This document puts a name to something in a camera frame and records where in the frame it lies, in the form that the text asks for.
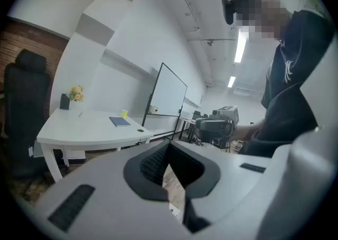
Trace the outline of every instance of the person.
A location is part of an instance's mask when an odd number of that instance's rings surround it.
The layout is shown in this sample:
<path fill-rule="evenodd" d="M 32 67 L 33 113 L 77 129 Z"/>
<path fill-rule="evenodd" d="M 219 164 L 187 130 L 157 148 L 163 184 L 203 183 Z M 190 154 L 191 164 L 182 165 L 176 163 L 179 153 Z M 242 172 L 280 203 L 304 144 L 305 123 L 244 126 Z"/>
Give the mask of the person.
<path fill-rule="evenodd" d="M 272 157 L 275 150 L 292 143 L 317 126 L 300 86 L 317 66 L 331 43 L 335 28 L 319 13 L 290 13 L 280 0 L 233 0 L 237 21 L 262 38 L 280 44 L 266 75 L 261 104 L 265 118 L 238 126 L 231 140 L 245 141 L 240 154 Z"/>

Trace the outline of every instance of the ceiling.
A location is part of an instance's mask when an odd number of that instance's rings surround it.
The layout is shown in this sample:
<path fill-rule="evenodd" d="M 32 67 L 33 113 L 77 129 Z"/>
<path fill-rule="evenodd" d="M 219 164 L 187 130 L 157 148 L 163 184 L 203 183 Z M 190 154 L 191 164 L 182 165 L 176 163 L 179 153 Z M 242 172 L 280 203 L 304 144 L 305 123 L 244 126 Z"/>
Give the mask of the ceiling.
<path fill-rule="evenodd" d="M 264 92 L 266 71 L 272 62 L 279 42 L 275 40 L 248 41 L 241 63 L 234 63 L 238 29 L 226 24 L 221 0 L 163 0 L 181 26 L 201 68 L 207 86 L 226 87 L 230 76 L 236 76 L 234 90 L 243 94 Z M 288 10 L 299 8 L 292 0 Z M 209 46 L 201 39 L 214 41 Z"/>

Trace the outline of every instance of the blue notebook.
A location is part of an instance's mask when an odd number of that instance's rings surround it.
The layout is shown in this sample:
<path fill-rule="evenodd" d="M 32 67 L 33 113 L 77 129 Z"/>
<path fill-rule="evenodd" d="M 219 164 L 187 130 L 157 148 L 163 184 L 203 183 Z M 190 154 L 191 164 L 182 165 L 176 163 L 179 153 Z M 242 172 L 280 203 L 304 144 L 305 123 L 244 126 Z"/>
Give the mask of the blue notebook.
<path fill-rule="evenodd" d="M 125 119 L 122 117 L 109 117 L 111 122 L 116 126 L 130 126 L 130 123 L 128 123 Z"/>

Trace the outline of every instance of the ceiling light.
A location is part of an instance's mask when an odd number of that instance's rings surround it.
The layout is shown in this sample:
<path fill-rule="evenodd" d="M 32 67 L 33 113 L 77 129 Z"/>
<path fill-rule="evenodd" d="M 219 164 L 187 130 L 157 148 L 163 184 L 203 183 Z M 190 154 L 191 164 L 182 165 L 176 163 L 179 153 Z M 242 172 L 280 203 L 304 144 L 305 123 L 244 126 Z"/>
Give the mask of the ceiling light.
<path fill-rule="evenodd" d="M 247 42 L 247 36 L 245 35 L 245 33 L 243 33 L 241 30 L 239 30 L 238 41 L 237 41 L 237 50 L 236 50 L 236 55 L 234 57 L 235 62 L 241 62 L 246 42 Z"/>
<path fill-rule="evenodd" d="M 233 85 L 235 79 L 236 79 L 236 77 L 230 77 L 229 84 L 228 84 L 228 87 L 229 87 L 229 88 L 232 87 L 232 85 Z"/>

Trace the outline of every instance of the whiteboard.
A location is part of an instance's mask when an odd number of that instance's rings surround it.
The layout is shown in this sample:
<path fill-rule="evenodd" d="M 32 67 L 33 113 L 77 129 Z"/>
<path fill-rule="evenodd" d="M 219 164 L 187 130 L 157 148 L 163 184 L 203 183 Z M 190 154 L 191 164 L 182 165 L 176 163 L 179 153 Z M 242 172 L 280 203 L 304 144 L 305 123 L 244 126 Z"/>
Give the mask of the whiteboard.
<path fill-rule="evenodd" d="M 187 86 L 164 63 L 155 84 L 151 105 L 157 114 L 179 116 Z"/>

